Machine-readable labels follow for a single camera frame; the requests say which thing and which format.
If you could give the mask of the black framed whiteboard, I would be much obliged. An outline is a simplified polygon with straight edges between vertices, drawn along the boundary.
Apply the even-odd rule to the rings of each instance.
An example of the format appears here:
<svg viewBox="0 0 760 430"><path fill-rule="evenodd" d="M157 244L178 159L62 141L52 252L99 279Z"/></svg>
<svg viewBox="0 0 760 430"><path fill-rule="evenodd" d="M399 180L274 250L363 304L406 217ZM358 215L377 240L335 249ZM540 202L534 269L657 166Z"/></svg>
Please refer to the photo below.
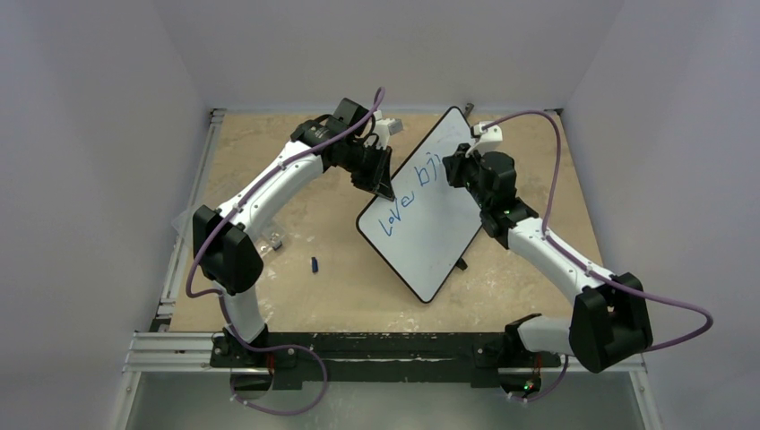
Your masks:
<svg viewBox="0 0 760 430"><path fill-rule="evenodd" d="M447 183L442 163L471 141L463 112L448 108L393 173L394 199L372 199L356 219L360 235L422 303L437 295L481 228L479 207Z"/></svg>

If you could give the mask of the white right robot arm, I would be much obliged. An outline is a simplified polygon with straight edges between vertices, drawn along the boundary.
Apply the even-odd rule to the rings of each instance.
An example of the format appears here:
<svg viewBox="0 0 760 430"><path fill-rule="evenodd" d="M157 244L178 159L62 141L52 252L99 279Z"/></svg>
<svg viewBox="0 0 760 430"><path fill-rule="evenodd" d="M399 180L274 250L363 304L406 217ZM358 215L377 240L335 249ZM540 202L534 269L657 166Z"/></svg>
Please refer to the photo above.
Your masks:
<svg viewBox="0 0 760 430"><path fill-rule="evenodd" d="M512 157L481 155L463 143L443 165L447 183L466 190L477 204L487 235L531 263L573 306L568 319L529 314L507 324L503 351L510 362L523 365L548 352L575 357L598 374L652 345L641 281L591 262L552 233L518 197Z"/></svg>

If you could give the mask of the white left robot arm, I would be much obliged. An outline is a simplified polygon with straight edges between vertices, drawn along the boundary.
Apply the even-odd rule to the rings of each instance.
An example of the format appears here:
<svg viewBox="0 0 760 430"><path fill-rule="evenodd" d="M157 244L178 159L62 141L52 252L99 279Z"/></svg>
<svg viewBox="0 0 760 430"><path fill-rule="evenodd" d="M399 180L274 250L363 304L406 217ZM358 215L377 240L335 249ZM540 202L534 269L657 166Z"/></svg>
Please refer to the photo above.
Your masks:
<svg viewBox="0 0 760 430"><path fill-rule="evenodd" d="M394 200L392 149L375 132L383 96L378 90L371 107L343 99L333 113L301 123L249 185L215 209L202 205L194 212L186 295L220 300L232 354L244 366L259 365L272 351L255 291L263 272L255 240L272 218L330 168L348 172L359 190Z"/></svg>

